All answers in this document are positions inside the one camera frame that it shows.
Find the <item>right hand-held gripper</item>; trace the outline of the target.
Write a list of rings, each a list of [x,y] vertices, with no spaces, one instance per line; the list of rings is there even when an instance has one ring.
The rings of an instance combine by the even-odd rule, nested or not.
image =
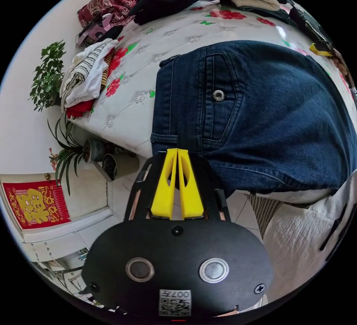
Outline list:
[[[293,5],[289,11],[290,20],[312,43],[309,50],[317,56],[332,58],[334,45],[322,26],[305,10]]]

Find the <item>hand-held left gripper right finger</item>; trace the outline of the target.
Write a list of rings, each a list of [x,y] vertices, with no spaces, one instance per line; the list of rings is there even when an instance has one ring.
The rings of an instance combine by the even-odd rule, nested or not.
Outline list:
[[[178,149],[177,161],[182,218],[202,218],[203,204],[201,201],[189,152],[184,149]]]

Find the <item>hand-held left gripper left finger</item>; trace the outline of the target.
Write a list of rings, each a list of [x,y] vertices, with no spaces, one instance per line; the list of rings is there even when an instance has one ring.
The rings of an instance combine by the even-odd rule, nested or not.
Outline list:
[[[161,154],[164,159],[161,163],[151,214],[154,218],[171,218],[176,185],[178,149],[167,149],[166,153]]]

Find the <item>person's right hand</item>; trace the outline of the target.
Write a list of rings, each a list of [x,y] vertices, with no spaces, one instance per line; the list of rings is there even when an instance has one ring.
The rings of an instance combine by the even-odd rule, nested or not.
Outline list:
[[[341,73],[341,75],[343,77],[346,77],[348,75],[348,69],[347,69],[346,64],[343,61],[342,55],[338,51],[334,51],[334,57],[332,58],[332,61],[335,65],[335,67]]]

